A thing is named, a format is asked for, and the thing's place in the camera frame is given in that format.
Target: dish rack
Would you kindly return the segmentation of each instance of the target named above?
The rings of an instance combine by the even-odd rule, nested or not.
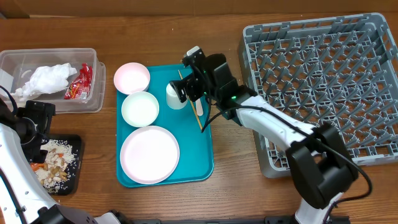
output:
[[[398,49],[378,13],[247,26],[239,61],[247,86],[291,117],[339,129],[353,160],[398,160]],[[254,133],[266,177],[290,175],[285,154]]]

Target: teal tray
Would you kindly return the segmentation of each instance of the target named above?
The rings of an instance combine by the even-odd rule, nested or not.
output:
[[[211,129],[208,126],[204,133],[200,132],[198,121],[192,107],[187,105],[181,110],[173,110],[166,103],[166,86],[171,80],[179,80],[181,71],[183,77],[189,75],[191,68],[183,65],[163,65],[148,67],[150,84],[148,92],[158,100],[159,115],[152,125],[169,130],[177,139],[180,146],[180,160],[173,174],[164,181],[152,185],[177,184],[184,182],[201,181],[209,178],[214,169],[213,143]],[[131,180],[122,170],[120,164],[120,150],[124,140],[137,128],[128,125],[122,117],[121,107],[127,95],[116,94],[116,176],[120,184],[125,187],[147,187],[151,185],[139,184]],[[205,123],[208,105],[202,97],[201,103],[205,114],[200,116],[202,125]]]

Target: crumpled white towel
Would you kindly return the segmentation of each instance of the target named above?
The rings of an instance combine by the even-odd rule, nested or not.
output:
[[[11,93],[16,100],[33,100],[41,94],[51,94],[68,88],[67,78],[77,73],[69,63],[52,67],[43,66],[36,69],[30,80],[22,88]]]

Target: red snack bag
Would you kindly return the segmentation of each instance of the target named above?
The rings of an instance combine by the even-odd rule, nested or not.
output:
[[[93,79],[93,68],[86,63],[82,64],[80,75],[70,84],[65,93],[65,100],[84,100],[87,98],[91,89],[91,81]]]

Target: wooden chopstick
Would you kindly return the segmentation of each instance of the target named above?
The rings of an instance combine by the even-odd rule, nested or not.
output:
[[[199,124],[199,127],[200,127],[200,131],[201,131],[202,127],[201,127],[201,122],[200,122],[200,120],[199,120],[197,111],[196,111],[195,107],[193,106],[192,101],[191,101],[190,99],[187,99],[187,100],[189,100],[189,102],[191,103],[191,107],[192,107],[193,113],[195,114],[195,117],[197,118],[197,121],[198,121],[198,124]]]

